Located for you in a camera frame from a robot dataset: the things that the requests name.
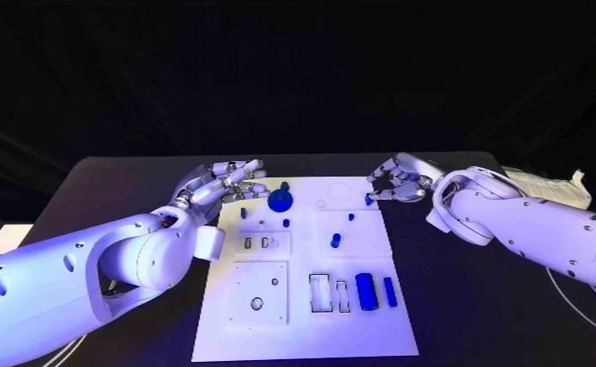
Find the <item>black table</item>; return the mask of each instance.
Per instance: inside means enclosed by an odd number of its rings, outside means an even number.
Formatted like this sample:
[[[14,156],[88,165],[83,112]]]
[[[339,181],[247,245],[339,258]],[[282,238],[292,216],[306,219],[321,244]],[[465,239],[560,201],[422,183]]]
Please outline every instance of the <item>black table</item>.
[[[272,177],[363,176],[390,155],[265,155],[236,159],[263,159]],[[446,170],[470,165],[501,170],[483,152],[424,155]],[[59,188],[24,244],[149,212],[167,204],[178,180],[198,164],[230,159],[85,159]],[[473,246],[433,228],[424,221],[429,199],[413,204],[381,202],[380,208],[420,355],[242,364],[594,365],[596,328],[564,303],[544,268],[508,252],[496,240],[486,247]],[[172,290],[92,332],[62,365],[188,365],[207,270],[208,263],[194,259]],[[590,289],[563,276],[555,279],[573,302],[596,319]],[[49,358],[29,365],[43,365]]]

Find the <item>blue object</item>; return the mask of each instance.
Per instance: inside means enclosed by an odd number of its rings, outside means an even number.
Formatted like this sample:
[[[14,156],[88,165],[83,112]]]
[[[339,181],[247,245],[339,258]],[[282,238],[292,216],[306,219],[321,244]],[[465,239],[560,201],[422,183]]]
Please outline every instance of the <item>blue object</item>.
[[[367,272],[357,274],[357,296],[360,298],[360,307],[363,311],[378,309],[373,276]]]
[[[331,240],[331,246],[334,247],[334,248],[337,248],[338,247],[338,242],[341,241],[341,235],[338,234],[338,233],[334,233],[332,234],[332,240]]]
[[[289,184],[282,182],[282,187],[273,190],[266,199],[266,204],[275,212],[285,212],[292,207],[293,199],[289,193]]]
[[[393,282],[391,278],[383,278],[384,282],[384,291],[387,291],[387,301],[390,307],[397,307],[397,300],[394,299],[394,289],[393,289]]]

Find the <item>robotic hand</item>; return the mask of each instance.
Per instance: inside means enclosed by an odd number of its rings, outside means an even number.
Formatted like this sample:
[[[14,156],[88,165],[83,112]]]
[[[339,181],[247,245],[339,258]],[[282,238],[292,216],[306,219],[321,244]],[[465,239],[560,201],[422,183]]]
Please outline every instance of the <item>robotic hand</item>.
[[[198,166],[149,214],[0,255],[0,365],[60,348],[183,279],[193,257],[216,260],[224,232],[204,224],[221,203],[269,196],[262,162]],[[112,280],[102,291],[102,276]]]
[[[494,237],[521,257],[596,285],[596,214],[530,197],[499,173],[481,167],[445,173],[411,154],[397,153],[374,170],[368,182],[388,175],[394,186],[371,200],[419,201],[427,191],[427,222],[445,233],[485,246]]]

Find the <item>black backdrop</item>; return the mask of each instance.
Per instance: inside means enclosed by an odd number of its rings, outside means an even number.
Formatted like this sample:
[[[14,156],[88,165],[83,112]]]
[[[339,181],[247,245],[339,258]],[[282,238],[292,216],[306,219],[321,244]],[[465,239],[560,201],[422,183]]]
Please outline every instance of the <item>black backdrop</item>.
[[[34,219],[86,156],[473,149],[590,176],[594,16],[593,0],[0,0],[0,219]]]

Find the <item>blue knob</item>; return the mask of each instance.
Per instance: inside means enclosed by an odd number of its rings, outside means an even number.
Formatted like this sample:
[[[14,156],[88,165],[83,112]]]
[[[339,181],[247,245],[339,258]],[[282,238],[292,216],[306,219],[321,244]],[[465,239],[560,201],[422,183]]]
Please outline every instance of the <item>blue knob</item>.
[[[332,234],[332,240],[331,240],[331,247],[338,247],[338,242],[341,241],[341,235],[338,233]]]

